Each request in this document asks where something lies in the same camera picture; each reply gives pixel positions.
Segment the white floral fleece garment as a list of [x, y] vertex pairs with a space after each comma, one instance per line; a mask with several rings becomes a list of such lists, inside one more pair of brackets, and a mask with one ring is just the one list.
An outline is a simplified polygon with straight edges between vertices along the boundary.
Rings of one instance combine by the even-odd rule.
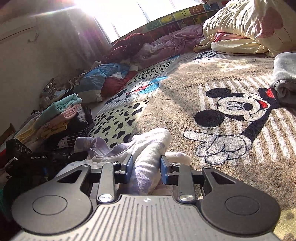
[[124, 194], [174, 195], [176, 185], [165, 185], [159, 171], [160, 157], [165, 155], [170, 163], [189, 165], [191, 158], [182, 152], [168, 152], [171, 133], [165, 128], [155, 128], [146, 133], [135, 135], [128, 143], [109, 148], [103, 138], [77, 138], [74, 152], [86, 151], [83, 161], [76, 161], [70, 168], [87, 164], [92, 169], [101, 168], [107, 162], [122, 163], [128, 155], [133, 157], [133, 169], [128, 184], [121, 186]]

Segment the stack of folded clothes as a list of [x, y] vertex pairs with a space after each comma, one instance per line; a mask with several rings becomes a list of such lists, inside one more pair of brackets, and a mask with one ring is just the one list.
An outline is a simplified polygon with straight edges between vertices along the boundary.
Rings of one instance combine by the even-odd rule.
[[92, 123], [89, 109], [82, 105], [82, 99], [74, 93], [53, 102], [44, 111], [37, 113], [14, 135], [14, 138], [34, 151], [49, 138], [57, 137], [59, 134], [62, 137], [70, 137]]

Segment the blue and red clothes heap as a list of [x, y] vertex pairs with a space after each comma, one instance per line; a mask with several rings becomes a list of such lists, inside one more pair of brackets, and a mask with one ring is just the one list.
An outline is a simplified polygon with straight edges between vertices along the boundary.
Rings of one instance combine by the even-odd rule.
[[120, 63], [100, 64], [76, 78], [73, 93], [78, 94], [84, 104], [101, 102], [101, 91], [107, 78], [115, 73], [130, 72], [137, 73], [138, 66]]

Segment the Mickey Mouse patterned blanket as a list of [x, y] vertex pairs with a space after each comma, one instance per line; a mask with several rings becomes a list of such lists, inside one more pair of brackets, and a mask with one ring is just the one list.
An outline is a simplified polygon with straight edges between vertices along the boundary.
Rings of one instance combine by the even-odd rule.
[[274, 59], [184, 54], [138, 72], [93, 108], [91, 137], [110, 147], [153, 128], [171, 133], [170, 151], [195, 169], [214, 168], [273, 196], [275, 234], [295, 240], [295, 115], [270, 90]]

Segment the dark red dotted pillow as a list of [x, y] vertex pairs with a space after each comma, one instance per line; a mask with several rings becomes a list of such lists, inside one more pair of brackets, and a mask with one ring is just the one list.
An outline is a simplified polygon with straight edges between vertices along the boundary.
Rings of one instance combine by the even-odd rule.
[[135, 56], [146, 43], [151, 43], [153, 39], [148, 35], [134, 33], [125, 39], [115, 42], [110, 52], [102, 57], [101, 64], [119, 63]]

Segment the pink purple crumpled blanket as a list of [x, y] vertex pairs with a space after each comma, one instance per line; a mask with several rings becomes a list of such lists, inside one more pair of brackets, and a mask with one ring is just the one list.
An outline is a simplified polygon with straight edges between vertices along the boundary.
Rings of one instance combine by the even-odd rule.
[[151, 44], [144, 44], [131, 61], [136, 63], [139, 69], [145, 69], [170, 57], [192, 52], [203, 37], [200, 24], [190, 25], [162, 36]]

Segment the grey sheer curtain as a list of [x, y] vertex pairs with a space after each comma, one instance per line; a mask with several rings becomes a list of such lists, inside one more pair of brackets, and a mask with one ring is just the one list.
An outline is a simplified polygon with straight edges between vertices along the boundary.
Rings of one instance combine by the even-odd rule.
[[77, 7], [36, 14], [48, 21], [52, 36], [75, 68], [89, 68], [111, 49], [111, 43], [95, 17]]

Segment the folded grey fleece garment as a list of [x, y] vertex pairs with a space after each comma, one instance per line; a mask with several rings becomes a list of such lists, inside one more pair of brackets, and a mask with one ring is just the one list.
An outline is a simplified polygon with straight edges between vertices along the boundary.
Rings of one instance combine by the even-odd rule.
[[274, 59], [273, 82], [270, 85], [274, 98], [283, 106], [295, 108], [296, 53], [284, 52]]

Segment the bright window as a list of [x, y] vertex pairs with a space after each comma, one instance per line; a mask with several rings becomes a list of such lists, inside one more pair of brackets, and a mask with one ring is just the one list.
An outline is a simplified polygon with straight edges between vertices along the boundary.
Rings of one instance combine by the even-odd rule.
[[201, 1], [74, 1], [86, 14], [95, 17], [111, 42], [160, 17], [198, 4]]

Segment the colourful alphabet foam mat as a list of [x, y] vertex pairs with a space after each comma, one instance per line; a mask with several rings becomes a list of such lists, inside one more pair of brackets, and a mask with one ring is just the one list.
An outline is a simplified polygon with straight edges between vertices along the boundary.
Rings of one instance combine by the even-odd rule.
[[153, 35], [156, 35], [156, 30], [159, 30], [161, 33], [170, 33], [185, 26], [200, 24], [207, 20], [207, 18], [213, 16], [219, 9], [223, 8], [226, 3], [228, 3], [227, 1], [201, 2], [201, 4], [160, 17], [120, 38], [127, 37], [133, 33], [146, 34], [148, 32], [153, 32]]

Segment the cream yellow quilt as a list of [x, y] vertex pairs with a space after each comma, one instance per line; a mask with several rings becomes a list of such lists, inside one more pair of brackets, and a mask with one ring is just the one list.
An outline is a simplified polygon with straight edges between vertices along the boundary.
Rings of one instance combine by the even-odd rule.
[[203, 23], [204, 39], [194, 52], [275, 57], [295, 51], [295, 9], [286, 1], [229, 1]]

